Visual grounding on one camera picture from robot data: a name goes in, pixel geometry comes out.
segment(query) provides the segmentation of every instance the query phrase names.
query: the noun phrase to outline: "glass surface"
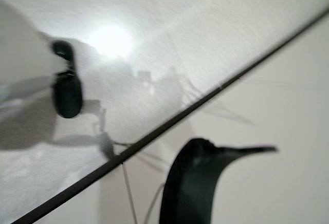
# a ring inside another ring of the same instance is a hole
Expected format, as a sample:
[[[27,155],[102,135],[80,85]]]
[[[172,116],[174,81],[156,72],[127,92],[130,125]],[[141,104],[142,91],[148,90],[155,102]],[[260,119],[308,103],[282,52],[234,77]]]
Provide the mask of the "glass surface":
[[[0,222],[113,159],[299,28],[328,0],[5,0],[75,48],[84,108],[50,90],[0,113]]]

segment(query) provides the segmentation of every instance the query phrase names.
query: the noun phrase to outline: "white wall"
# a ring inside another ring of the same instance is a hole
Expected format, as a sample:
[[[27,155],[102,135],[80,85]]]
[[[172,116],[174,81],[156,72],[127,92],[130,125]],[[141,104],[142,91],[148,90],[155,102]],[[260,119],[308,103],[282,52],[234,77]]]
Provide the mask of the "white wall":
[[[328,223],[328,41],[326,20],[130,159],[126,167],[138,223],[179,148],[192,137],[279,148],[225,171],[213,223]],[[149,223],[158,223],[160,200]],[[38,223],[133,223],[122,168]]]

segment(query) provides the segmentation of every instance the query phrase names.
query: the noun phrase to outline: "bright light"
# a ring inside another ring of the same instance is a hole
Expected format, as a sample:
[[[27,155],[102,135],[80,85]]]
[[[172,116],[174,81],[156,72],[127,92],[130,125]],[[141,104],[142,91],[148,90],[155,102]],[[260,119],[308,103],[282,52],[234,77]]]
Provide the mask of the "bright light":
[[[124,57],[133,47],[131,35],[118,26],[101,27],[89,38],[91,46],[108,57]]]

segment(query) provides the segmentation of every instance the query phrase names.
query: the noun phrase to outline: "thin wire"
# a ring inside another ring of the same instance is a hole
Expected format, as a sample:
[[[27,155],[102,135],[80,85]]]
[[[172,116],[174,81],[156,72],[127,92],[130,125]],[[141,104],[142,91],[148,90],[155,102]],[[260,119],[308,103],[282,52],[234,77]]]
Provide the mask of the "thin wire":
[[[136,216],[136,211],[135,211],[135,206],[134,206],[134,201],[133,201],[133,195],[132,195],[132,191],[130,189],[130,184],[129,184],[128,174],[127,174],[127,169],[125,168],[124,163],[122,164],[122,168],[123,168],[125,185],[127,186],[130,207],[131,207],[132,212],[133,212],[134,222],[135,222],[135,224],[138,224],[138,222],[137,222],[137,216]]]
[[[157,189],[157,191],[156,191],[156,193],[155,193],[155,195],[154,195],[154,197],[153,197],[153,199],[152,199],[152,202],[151,202],[151,204],[150,204],[150,207],[149,207],[149,209],[148,209],[148,212],[146,213],[145,220],[144,220],[144,224],[148,224],[148,223],[149,223],[149,219],[150,219],[150,216],[151,216],[151,212],[152,212],[152,210],[153,210],[153,207],[154,207],[154,205],[155,205],[155,201],[158,199],[158,196],[159,196],[159,194],[160,194],[160,192],[161,192],[161,189],[162,189],[164,186],[165,186],[165,184],[162,183],[162,184],[159,186],[159,188]]]

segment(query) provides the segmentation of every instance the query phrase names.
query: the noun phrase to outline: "black object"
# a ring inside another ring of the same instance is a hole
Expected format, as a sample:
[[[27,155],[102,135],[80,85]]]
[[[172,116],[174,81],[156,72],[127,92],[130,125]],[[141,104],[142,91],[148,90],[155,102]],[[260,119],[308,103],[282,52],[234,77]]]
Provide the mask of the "black object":
[[[172,164],[163,190],[160,224],[210,224],[218,178],[243,156],[276,151],[275,147],[216,147],[205,139],[190,140]]]
[[[74,52],[71,44],[65,41],[55,41],[53,52],[67,61],[68,70],[57,74],[53,84],[52,99],[56,112],[63,118],[73,118],[79,114],[82,104],[81,81],[77,75]]]

